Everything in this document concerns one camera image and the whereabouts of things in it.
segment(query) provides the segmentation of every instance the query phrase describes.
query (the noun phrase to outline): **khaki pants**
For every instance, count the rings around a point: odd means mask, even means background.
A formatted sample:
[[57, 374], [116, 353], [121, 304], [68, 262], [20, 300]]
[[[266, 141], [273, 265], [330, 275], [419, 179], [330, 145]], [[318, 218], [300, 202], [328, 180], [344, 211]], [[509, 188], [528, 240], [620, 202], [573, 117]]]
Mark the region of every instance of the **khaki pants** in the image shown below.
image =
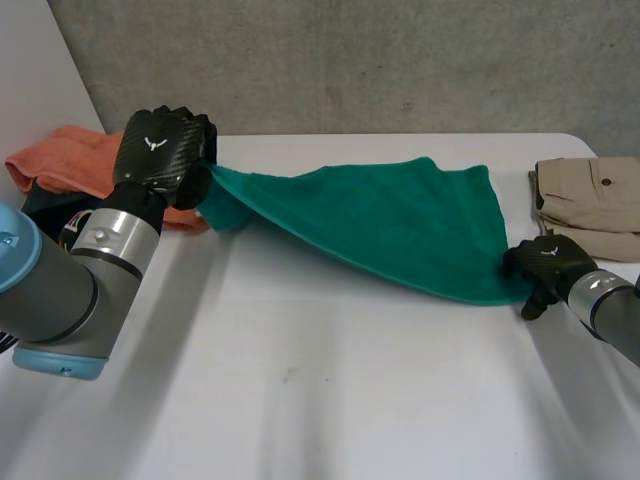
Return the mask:
[[640, 160], [545, 160], [530, 179], [542, 233], [566, 235], [594, 257], [640, 262]]

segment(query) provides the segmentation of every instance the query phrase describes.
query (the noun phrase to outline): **teal towel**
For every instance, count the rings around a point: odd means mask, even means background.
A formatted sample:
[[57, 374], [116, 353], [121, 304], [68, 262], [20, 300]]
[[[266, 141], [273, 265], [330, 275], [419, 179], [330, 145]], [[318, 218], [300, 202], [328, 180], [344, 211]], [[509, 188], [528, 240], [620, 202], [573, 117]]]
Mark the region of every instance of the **teal towel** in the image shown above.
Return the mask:
[[212, 171], [198, 210], [217, 231], [256, 212], [346, 262], [434, 295], [501, 305], [530, 293], [500, 274], [507, 239], [484, 165], [447, 172], [425, 157], [292, 178]]

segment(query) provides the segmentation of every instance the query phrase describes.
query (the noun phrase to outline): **black glove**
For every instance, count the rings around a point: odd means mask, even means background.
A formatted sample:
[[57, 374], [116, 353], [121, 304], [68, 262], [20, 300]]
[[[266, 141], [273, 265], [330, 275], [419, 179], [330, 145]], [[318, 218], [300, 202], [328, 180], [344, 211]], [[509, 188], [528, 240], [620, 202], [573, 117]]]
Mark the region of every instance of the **black glove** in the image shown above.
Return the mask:
[[207, 165], [216, 163], [216, 134], [206, 115], [194, 117], [186, 107], [140, 110], [124, 130], [113, 183], [143, 185], [168, 207], [195, 208], [211, 184]]
[[589, 254], [564, 235], [523, 241], [504, 254], [503, 268], [508, 277], [519, 273], [533, 283], [533, 293], [522, 309], [525, 320], [535, 320], [559, 298], [566, 302], [573, 284], [598, 270]]

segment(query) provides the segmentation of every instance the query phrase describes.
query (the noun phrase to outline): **concrete wall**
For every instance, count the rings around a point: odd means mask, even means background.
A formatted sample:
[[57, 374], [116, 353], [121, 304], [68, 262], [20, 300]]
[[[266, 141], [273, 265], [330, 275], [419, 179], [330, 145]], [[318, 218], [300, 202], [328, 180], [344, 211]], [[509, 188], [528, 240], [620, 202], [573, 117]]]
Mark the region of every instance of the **concrete wall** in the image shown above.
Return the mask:
[[640, 1], [52, 0], [105, 128], [566, 132], [639, 154]]

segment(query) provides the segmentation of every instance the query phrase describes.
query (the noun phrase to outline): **fabric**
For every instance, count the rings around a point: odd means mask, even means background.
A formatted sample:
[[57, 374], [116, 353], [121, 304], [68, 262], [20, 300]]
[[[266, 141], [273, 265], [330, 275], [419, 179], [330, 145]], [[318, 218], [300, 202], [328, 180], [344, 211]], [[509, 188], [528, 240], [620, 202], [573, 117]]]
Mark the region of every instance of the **fabric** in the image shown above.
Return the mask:
[[212, 168], [199, 207], [218, 230], [256, 212], [353, 265], [453, 300], [500, 305], [530, 286], [500, 273], [504, 220], [485, 166], [445, 172], [429, 158], [324, 167], [293, 178]]
[[595, 257], [640, 261], [640, 160], [545, 160], [530, 179], [542, 233], [566, 235]]
[[34, 183], [22, 206], [22, 212], [49, 238], [58, 242], [65, 225], [79, 212], [91, 212], [100, 203], [100, 199], [86, 193], [51, 193]]
[[[69, 125], [9, 156], [5, 165], [25, 193], [35, 182], [56, 194], [84, 192], [105, 198], [113, 191], [111, 177], [121, 140], [122, 133], [105, 135]], [[170, 208], [165, 213], [164, 224], [187, 231], [208, 228], [195, 210], [181, 212]]]

